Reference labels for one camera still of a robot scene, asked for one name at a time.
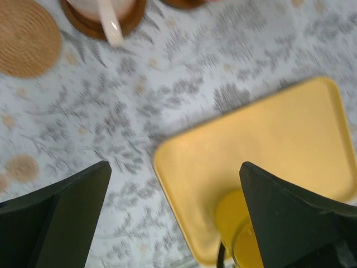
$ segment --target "white tablecloth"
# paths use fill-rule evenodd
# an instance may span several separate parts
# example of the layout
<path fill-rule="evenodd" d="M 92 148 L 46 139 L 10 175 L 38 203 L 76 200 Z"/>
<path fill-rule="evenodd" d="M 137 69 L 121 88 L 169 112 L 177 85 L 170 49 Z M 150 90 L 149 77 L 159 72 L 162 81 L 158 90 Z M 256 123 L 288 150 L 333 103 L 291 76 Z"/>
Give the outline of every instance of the white tablecloth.
<path fill-rule="evenodd" d="M 327 75 L 357 144 L 354 0 L 227 0 L 190 12 L 149 0 L 117 50 L 74 30 L 57 1 L 40 2 L 61 28 L 63 49 L 37 79 L 0 77 L 0 201 L 110 161 L 87 268 L 168 268 L 192 258 L 151 165 L 174 133 Z M 19 155 L 37 162 L 38 178 L 8 178 Z"/>

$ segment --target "yellow tray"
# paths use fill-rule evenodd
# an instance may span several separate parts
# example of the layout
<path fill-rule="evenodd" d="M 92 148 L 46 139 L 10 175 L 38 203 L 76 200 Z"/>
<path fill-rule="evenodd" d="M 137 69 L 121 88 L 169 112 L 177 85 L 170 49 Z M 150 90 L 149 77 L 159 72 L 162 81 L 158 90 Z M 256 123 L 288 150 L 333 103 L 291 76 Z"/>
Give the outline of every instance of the yellow tray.
<path fill-rule="evenodd" d="M 159 147 L 155 171 L 202 265 L 216 262 L 214 210 L 223 195 L 240 187 L 244 161 L 325 197 L 352 198 L 357 168 L 337 85 L 329 78 L 310 80 Z"/>

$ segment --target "black object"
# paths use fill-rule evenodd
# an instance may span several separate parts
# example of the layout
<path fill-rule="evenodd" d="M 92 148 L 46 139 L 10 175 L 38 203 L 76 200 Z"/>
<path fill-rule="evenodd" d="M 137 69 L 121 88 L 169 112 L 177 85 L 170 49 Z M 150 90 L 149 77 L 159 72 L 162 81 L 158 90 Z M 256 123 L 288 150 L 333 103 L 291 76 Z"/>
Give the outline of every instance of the black object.
<path fill-rule="evenodd" d="M 111 172 L 102 161 L 0 203 L 0 267 L 83 268 Z"/>
<path fill-rule="evenodd" d="M 357 207 L 322 197 L 249 162 L 239 174 L 264 268 L 357 267 Z M 342 243 L 348 265 L 341 263 L 336 250 Z M 219 268 L 224 267 L 220 256 Z"/>

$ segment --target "cup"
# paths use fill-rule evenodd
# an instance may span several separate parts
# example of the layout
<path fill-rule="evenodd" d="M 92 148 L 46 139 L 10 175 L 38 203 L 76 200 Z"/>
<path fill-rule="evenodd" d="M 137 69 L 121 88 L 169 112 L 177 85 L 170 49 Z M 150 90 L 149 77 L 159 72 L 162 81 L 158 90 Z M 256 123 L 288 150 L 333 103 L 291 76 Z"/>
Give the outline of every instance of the cup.
<path fill-rule="evenodd" d="M 241 189 L 225 195 L 215 211 L 221 242 L 238 268 L 264 268 Z"/>
<path fill-rule="evenodd" d="M 124 45 L 119 20 L 134 8 L 136 0 L 67 0 L 83 17 L 102 24 L 112 47 Z"/>

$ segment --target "glass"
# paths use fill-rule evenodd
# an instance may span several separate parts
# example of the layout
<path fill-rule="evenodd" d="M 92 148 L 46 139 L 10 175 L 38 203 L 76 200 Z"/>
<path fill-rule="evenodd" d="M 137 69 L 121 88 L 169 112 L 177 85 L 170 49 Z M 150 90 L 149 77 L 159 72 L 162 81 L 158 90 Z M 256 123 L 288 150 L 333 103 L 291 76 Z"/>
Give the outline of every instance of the glass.
<path fill-rule="evenodd" d="M 241 189 L 225 195 L 215 211 L 221 241 L 238 268 L 264 268 Z"/>
<path fill-rule="evenodd" d="M 249 216 L 238 226 L 232 239 L 231 251 L 237 268 L 264 268 Z"/>

